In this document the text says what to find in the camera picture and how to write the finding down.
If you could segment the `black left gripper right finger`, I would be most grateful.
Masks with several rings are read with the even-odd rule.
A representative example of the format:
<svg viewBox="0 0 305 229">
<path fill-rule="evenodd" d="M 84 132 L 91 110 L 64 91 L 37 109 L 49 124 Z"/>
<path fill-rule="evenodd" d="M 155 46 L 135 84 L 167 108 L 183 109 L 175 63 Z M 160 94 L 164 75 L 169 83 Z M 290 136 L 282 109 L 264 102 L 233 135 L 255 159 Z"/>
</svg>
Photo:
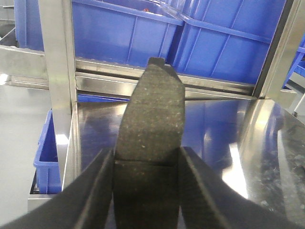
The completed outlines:
<svg viewBox="0 0 305 229">
<path fill-rule="evenodd" d="M 179 199 L 187 229 L 299 229 L 230 188 L 190 147 L 179 149 Z"/>
</svg>

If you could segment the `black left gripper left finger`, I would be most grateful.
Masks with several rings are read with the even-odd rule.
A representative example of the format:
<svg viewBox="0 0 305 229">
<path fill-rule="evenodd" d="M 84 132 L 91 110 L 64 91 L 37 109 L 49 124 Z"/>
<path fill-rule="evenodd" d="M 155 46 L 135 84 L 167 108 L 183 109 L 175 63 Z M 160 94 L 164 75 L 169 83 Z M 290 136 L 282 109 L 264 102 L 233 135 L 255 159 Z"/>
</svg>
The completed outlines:
<svg viewBox="0 0 305 229">
<path fill-rule="evenodd" d="M 103 229 L 112 199 L 113 150 L 102 150 L 61 193 L 4 229 Z"/>
</svg>

